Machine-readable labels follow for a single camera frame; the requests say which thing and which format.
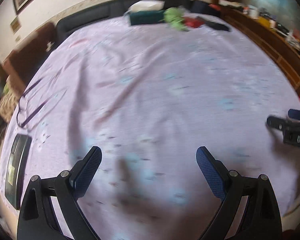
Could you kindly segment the black leather sofa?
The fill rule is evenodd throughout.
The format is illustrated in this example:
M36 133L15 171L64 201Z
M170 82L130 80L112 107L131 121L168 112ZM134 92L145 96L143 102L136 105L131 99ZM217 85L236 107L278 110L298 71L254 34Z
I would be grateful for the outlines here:
M129 7L141 0L112 0L104 2L59 20L56 24L56 45L59 46L74 31L87 25L123 16ZM182 6L190 9L192 0L159 0L164 1L164 9Z

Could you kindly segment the brown wooden cabinet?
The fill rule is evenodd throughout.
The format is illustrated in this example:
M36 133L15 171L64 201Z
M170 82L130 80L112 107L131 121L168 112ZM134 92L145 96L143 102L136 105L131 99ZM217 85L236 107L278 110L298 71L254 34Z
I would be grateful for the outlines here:
M226 0L263 9L275 17L277 23L296 31L300 38L300 0ZM253 19L233 7L221 7L221 18L247 35L283 71L300 94L300 52L285 39L284 35L271 29L265 18Z

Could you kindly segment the floral purple tablecloth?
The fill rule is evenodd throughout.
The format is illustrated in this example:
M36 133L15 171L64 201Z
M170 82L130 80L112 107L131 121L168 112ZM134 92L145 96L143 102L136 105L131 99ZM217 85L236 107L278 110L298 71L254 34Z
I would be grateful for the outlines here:
M5 218L18 216L4 193L18 133L32 138L25 182L101 148L78 202L102 239L197 239L219 206L196 163L200 146L241 175L266 174L281 213L300 194L300 149L266 127L267 116L300 109L299 98L240 31L112 18L70 35L32 81L58 71L68 88L58 105L32 129L9 123L0 160Z

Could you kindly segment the green tissue box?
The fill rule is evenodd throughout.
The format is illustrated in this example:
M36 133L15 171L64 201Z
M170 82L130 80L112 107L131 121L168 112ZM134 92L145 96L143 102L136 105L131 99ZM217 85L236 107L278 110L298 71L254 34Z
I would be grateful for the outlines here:
M164 22L164 1L141 0L129 7L126 14L130 25L160 24Z

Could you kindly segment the purple frame eyeglasses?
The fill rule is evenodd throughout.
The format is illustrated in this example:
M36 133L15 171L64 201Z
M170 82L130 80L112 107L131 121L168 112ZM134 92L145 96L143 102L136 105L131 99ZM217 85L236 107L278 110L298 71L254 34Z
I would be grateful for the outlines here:
M18 102L18 127L32 129L58 105L68 90L58 84L60 77L60 71L48 73L29 84Z

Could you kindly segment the green cloth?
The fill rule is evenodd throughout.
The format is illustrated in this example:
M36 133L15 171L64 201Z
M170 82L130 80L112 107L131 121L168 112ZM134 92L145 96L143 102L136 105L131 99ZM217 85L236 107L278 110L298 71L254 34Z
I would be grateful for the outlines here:
M176 7L164 11L164 21L178 31L189 31L184 23L183 11Z

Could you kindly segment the red pouch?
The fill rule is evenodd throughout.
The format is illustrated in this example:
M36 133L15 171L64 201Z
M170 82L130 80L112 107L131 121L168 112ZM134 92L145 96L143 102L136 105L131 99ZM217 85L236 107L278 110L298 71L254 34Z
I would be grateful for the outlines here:
M199 20L197 18L191 18L191 17L184 17L183 23L186 27L194 28L194 29L200 28L202 25L205 24L204 21Z

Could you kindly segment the black toy pistol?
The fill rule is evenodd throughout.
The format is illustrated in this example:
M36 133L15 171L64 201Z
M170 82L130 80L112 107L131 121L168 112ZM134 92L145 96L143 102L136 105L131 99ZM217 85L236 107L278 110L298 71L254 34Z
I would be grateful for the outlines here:
M212 22L200 16L197 16L196 19L214 30L221 30L221 31L228 31L228 32L230 32L231 30L227 25L217 23L217 22Z

